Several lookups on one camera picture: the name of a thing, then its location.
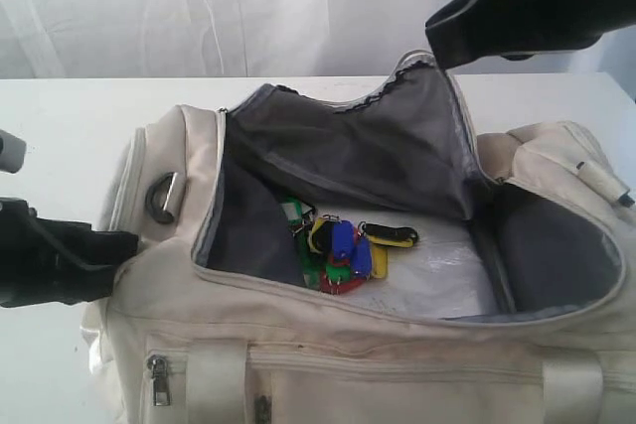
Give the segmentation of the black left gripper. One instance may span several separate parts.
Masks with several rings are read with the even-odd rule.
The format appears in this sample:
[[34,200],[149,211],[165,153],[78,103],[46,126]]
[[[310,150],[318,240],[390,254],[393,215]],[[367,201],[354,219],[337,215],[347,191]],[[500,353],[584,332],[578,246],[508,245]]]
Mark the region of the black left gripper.
[[139,237],[86,222],[37,217],[27,202],[1,200],[1,306],[91,302],[111,295]]

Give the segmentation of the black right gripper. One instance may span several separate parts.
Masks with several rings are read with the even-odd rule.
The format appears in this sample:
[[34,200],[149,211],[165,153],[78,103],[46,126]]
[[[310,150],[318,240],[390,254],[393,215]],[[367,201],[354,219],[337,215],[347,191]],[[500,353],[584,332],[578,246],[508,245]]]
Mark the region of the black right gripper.
[[635,0],[452,0],[425,23],[437,64],[583,50],[635,23]]

